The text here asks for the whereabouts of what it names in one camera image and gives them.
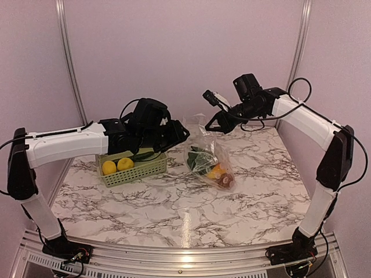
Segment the clear zip top bag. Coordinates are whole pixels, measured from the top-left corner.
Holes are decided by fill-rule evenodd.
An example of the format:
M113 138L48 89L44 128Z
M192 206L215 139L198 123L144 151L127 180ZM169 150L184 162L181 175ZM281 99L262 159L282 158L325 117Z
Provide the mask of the clear zip top bag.
M217 142L216 133L205 129L206 116L184 117L190 131L184 145L184 161L189 171L202 182L229 191L235 185L234 172L227 151Z

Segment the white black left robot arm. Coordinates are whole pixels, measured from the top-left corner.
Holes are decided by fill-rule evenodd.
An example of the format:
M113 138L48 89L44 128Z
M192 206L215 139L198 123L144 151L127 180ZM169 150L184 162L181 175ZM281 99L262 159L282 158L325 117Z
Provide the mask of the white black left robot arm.
M20 202L26 214L41 230L46 247L62 258L73 253L61 221L54 216L36 185L39 166L85 155L113 155L142 148L156 153L184 142L190 135L179 120L173 120L167 106L151 98L135 101L133 112L118 118L90 122L73 129L46 133L14 132L8 157L6 195Z

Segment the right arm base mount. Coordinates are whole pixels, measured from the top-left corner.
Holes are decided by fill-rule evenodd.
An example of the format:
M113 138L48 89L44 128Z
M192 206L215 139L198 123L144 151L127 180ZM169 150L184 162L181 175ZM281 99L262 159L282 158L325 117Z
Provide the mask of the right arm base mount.
M270 260L271 265L287 264L308 258L315 258L317 254L318 251L314 243L303 247L299 242L271 246L265 251L265 256Z

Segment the yellow lemon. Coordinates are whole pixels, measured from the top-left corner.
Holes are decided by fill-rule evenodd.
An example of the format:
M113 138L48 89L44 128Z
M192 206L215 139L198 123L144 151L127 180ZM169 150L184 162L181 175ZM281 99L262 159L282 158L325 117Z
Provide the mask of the yellow lemon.
M110 175L117 172L117 166L112 160L105 161L101 165L103 175Z
M134 168L134 161L131 158L122 158L117 162L117 170L124 171Z

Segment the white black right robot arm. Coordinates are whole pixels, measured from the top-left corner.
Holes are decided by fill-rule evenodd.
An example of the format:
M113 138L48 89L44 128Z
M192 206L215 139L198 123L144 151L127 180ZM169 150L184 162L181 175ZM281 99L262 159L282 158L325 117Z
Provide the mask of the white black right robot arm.
M233 84L240 99L235 105L230 105L218 92L203 93L211 106L219 108L206 125L207 131L227 134L243 123L279 120L305 136L318 155L317 158L310 156L315 187L303 220L294 230L290 243L272 246L266 251L266 256L275 264L304 258L315 252L315 237L331 215L352 166L354 130L325 118L286 90L262 88L253 74L244 74Z

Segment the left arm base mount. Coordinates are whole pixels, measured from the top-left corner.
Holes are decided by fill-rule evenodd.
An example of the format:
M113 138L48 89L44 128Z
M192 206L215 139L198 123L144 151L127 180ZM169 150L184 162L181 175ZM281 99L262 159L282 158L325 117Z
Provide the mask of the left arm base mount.
M53 257L61 258L65 263L82 262L88 264L93 247L88 244L72 242L64 236L43 241L42 252Z

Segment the green bok choy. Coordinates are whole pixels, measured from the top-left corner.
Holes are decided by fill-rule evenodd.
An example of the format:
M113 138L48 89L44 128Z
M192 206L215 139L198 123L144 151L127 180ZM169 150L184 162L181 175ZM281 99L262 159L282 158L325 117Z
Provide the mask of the green bok choy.
M211 151L191 146L191 149L187 152L186 163L193 173L206 175L218 164L218 159Z

